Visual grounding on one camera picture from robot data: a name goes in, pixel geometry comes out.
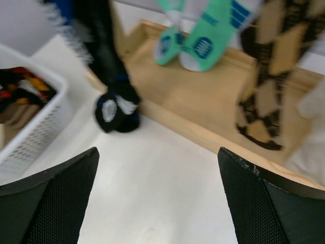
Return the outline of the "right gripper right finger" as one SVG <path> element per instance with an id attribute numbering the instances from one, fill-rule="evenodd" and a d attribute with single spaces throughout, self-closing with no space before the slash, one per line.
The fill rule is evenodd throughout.
<path id="1" fill-rule="evenodd" d="M 224 147 L 217 156 L 238 243 L 324 243 L 324 191 Z"/>

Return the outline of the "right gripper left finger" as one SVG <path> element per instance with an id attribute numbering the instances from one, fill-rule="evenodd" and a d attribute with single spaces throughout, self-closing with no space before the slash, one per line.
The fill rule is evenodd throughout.
<path id="1" fill-rule="evenodd" d="M 1 243 L 77 243 L 99 164 L 85 152 L 1 186 Z"/>

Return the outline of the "brown tan argyle sock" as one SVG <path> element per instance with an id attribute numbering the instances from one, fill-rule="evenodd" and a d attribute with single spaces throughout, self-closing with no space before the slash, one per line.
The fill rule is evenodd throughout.
<path id="1" fill-rule="evenodd" d="M 236 104 L 241 135 L 265 149 L 282 149 L 286 82 L 323 31 L 324 1 L 263 1 L 254 21 L 240 33 L 243 51 L 255 59 Z"/>

